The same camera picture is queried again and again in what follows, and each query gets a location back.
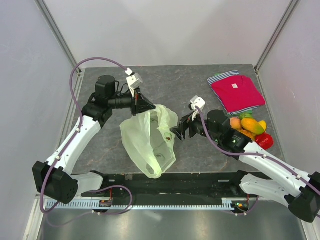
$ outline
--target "white wall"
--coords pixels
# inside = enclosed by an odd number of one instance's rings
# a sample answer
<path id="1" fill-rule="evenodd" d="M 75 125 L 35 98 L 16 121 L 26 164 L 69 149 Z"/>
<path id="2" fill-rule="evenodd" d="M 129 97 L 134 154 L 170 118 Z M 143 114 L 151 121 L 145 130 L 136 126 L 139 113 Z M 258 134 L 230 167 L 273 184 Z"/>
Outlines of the white wall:
<path id="1" fill-rule="evenodd" d="M 309 173 L 320 172 L 319 13 L 300 1 L 260 70 L 284 157 Z"/>
<path id="2" fill-rule="evenodd" d="M 256 64 L 290 0 L 45 2 L 78 62 L 156 66 Z"/>
<path id="3" fill-rule="evenodd" d="M 21 240 L 32 167 L 58 144 L 72 67 L 33 0 L 2 1 L 0 29 L 0 240 Z"/>

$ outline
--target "light green bag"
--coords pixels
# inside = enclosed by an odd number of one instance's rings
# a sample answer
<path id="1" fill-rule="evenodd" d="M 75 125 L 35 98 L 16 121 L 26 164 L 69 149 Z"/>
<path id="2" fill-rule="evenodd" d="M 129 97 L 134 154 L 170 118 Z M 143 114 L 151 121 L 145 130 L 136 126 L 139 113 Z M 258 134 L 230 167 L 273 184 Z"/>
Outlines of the light green bag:
<path id="1" fill-rule="evenodd" d="M 175 135 L 178 116 L 163 105 L 137 114 L 120 125 L 122 143 L 135 165 L 148 177 L 157 179 L 176 161 Z"/>

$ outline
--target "gray floor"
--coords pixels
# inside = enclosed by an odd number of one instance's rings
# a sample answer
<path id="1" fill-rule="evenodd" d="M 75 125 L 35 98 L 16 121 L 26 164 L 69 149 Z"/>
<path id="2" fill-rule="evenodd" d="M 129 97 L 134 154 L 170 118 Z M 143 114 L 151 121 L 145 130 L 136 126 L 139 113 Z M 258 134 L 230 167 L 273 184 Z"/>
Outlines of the gray floor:
<path id="1" fill-rule="evenodd" d="M 56 209 L 52 224 L 88 210 Z M 213 210 L 132 210 L 122 215 L 86 215 L 66 226 L 45 223 L 38 240 L 306 240 L 301 221 L 275 202 L 259 201 L 247 216 Z"/>
<path id="2" fill-rule="evenodd" d="M 240 74 L 250 77 L 260 89 L 252 65 L 142 66 L 131 67 L 131 69 L 139 73 L 144 81 L 141 86 L 142 93 L 154 104 L 165 105 L 176 112 L 179 118 L 191 112 L 188 104 L 195 95 L 206 101 L 205 115 L 210 110 L 222 110 L 220 102 L 207 83 L 207 79 L 216 73 L 238 70 Z M 95 91 L 95 83 L 102 75 L 114 76 L 121 85 L 126 82 L 125 73 L 118 67 L 87 68 L 79 96 L 82 107 Z M 274 128 L 266 106 L 254 110 L 253 116 L 258 121 L 265 120 L 268 125 L 267 132 L 274 136 Z M 73 173 L 85 174 L 91 170 L 105 174 L 140 173 L 141 171 L 130 160 L 121 142 L 119 125 L 129 118 L 131 118 L 130 110 L 114 110 L 113 116 L 80 156 Z M 282 158 L 276 139 L 274 146 L 268 151 Z M 187 138 L 184 142 L 176 140 L 174 152 L 176 162 L 167 171 L 169 173 L 256 171 L 244 163 L 219 153 L 210 146 L 206 138 L 199 135 L 192 139 Z"/>

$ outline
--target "striped cloth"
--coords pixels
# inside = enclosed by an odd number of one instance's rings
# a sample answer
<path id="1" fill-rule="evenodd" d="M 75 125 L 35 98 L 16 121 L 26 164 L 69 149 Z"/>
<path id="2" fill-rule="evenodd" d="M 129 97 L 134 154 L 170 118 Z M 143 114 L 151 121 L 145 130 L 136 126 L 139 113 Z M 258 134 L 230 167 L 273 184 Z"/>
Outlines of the striped cloth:
<path id="1" fill-rule="evenodd" d="M 221 88 L 221 85 L 223 83 L 229 82 L 231 79 L 238 80 L 241 79 L 246 85 L 238 85 L 236 84 L 236 90 L 233 88 Z M 215 75 L 213 77 L 209 77 L 207 79 L 207 82 L 209 83 L 213 93 L 216 95 L 218 100 L 220 101 L 221 105 L 223 106 L 225 112 L 228 115 L 239 115 L 241 113 L 254 110 L 258 108 L 261 105 L 266 104 L 264 98 L 261 96 L 261 94 L 258 92 L 254 84 L 252 83 L 251 79 L 246 76 L 240 76 L 239 71 L 229 71 L 225 72 L 219 75 Z M 243 91 L 243 96 L 239 97 L 239 92 Z M 241 102 L 241 99 L 247 98 L 248 96 L 252 96 L 249 101 L 247 101 L 245 104 Z"/>

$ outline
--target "red bell pepper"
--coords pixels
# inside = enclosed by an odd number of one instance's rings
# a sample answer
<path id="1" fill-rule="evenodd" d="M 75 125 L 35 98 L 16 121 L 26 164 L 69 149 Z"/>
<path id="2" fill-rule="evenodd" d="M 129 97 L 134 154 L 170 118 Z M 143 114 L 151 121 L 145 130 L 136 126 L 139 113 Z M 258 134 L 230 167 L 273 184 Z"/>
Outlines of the red bell pepper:
<path id="1" fill-rule="evenodd" d="M 266 132 L 255 137 L 255 142 L 264 150 L 267 150 L 273 146 L 274 139 L 272 136 Z"/>

